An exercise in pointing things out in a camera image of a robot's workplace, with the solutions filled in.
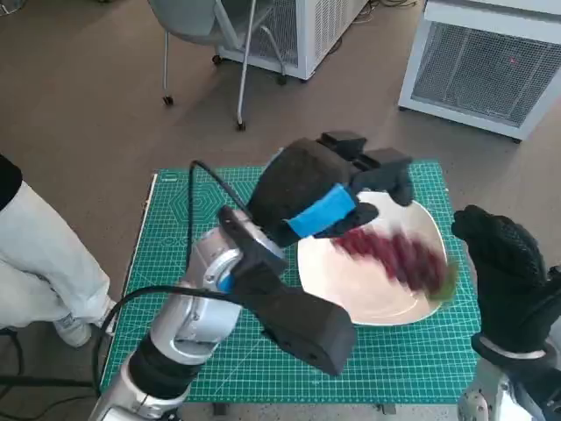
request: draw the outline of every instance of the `grapes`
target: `grapes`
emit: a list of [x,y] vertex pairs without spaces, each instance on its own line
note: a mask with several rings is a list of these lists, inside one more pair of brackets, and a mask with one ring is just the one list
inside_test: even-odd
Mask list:
[[412,291],[437,293],[446,282],[446,261],[419,239],[408,239],[403,232],[391,237],[356,228],[331,241],[352,257],[371,257],[379,261],[389,279]]

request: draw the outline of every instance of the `gloved hand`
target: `gloved hand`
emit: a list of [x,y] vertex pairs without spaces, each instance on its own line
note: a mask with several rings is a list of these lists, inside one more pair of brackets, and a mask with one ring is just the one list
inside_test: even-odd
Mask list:
[[542,350],[561,315],[561,276],[545,271],[536,240],[521,225],[469,205],[454,215],[477,271],[481,332],[511,353]]
[[247,204],[253,222],[284,247],[309,235],[336,237],[376,218],[376,207],[357,199],[363,189],[411,204],[411,159],[391,149],[364,153],[365,143],[354,133],[331,132],[282,149]]

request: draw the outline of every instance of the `grid lines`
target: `grid lines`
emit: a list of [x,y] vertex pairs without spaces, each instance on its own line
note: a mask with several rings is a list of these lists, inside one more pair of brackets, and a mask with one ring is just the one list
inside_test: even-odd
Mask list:
[[[222,168],[218,173],[248,200],[261,167]],[[452,209],[440,166],[410,167],[415,199],[437,221],[449,258],[459,263],[452,303],[413,325],[357,327],[358,343],[344,373],[332,378],[283,353],[260,335],[259,323],[243,310],[237,327],[192,384],[189,400],[238,403],[455,403],[471,381],[476,354],[470,337],[479,312],[461,242],[450,231]],[[195,238],[216,225],[225,195],[195,172]],[[185,271],[188,171],[158,172],[126,292],[148,285],[175,284]],[[295,246],[283,281],[298,285]],[[166,296],[144,296],[121,312],[103,387],[149,329]]]

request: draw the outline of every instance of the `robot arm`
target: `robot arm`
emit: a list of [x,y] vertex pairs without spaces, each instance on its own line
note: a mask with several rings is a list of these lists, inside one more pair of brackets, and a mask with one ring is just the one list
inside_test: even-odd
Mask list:
[[236,302],[170,296],[91,421],[171,417],[234,329],[242,306],[279,348],[325,373],[341,373],[356,340],[349,315],[283,284],[287,263],[280,246],[308,235],[339,235],[375,218],[375,207],[356,197],[362,189],[388,190],[396,202],[411,202],[410,159],[391,150],[362,153],[365,143],[341,132],[296,141],[259,179],[248,203],[251,217],[227,206],[218,212],[219,226],[194,245],[180,285],[228,293]]
[[509,218],[470,205],[456,212],[452,232],[468,245],[481,310],[472,347],[482,360],[460,419],[561,419],[561,372],[546,340],[561,314],[561,273],[546,273],[536,240]]

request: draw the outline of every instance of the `white pants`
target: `white pants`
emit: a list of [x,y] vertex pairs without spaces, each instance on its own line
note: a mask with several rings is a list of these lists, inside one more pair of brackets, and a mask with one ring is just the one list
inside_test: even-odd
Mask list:
[[0,326],[72,313],[104,315],[109,278],[80,239],[25,182],[0,210]]

